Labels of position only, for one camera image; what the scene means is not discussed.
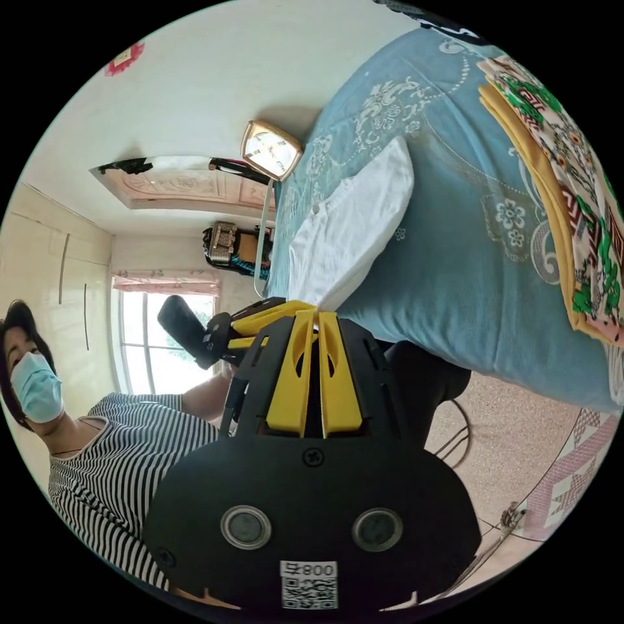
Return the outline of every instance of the qr code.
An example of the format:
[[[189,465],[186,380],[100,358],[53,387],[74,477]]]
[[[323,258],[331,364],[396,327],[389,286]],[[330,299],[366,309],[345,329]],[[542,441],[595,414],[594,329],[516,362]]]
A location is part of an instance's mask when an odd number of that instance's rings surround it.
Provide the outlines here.
[[[337,578],[282,578],[284,609],[337,609]]]

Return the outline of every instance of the clock face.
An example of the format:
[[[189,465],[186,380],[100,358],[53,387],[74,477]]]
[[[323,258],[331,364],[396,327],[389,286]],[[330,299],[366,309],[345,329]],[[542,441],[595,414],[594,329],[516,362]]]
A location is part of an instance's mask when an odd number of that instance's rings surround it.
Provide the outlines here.
[[[291,167],[297,150],[273,132],[265,131],[247,140],[245,156],[266,171],[282,176]]]

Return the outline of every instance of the pink curtain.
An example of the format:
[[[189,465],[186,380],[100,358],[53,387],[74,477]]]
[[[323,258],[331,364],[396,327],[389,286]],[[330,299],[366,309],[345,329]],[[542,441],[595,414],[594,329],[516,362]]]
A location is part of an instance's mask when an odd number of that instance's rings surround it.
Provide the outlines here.
[[[112,287],[125,293],[206,294],[215,298],[221,293],[213,270],[114,271]]]

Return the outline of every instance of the woman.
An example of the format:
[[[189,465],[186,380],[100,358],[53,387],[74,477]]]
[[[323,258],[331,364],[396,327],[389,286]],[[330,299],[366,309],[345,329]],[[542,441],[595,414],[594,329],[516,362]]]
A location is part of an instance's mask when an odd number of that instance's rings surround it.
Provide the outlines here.
[[[210,421],[223,412],[233,371],[183,395],[113,393],[86,415],[70,415],[27,304],[11,304],[0,340],[0,391],[11,416],[47,446],[58,514],[104,559],[172,591],[141,541],[143,522],[167,470],[217,438]]]

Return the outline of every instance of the bed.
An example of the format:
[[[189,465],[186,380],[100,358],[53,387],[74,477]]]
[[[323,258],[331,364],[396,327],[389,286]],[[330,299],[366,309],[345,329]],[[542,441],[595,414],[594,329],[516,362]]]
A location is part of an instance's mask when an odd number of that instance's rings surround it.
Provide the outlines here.
[[[613,413],[599,341],[573,331],[536,188],[480,104],[482,57],[416,28],[377,52],[322,111],[294,173],[276,189],[269,296],[287,296],[290,240],[312,205],[398,134],[415,190],[391,242],[338,310],[384,341],[540,395]]]

